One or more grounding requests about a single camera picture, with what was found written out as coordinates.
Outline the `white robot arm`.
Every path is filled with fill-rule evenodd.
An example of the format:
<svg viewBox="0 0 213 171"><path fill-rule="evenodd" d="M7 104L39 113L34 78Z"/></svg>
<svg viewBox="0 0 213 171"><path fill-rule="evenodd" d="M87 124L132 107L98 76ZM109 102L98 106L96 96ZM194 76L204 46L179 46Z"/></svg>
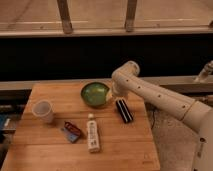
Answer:
<svg viewBox="0 0 213 171"><path fill-rule="evenodd" d="M213 107L144 81L138 77L139 72L140 67L134 61L114 70L112 95L125 97L128 92L133 92L191 128L199 136L191 171L213 171Z"/></svg>

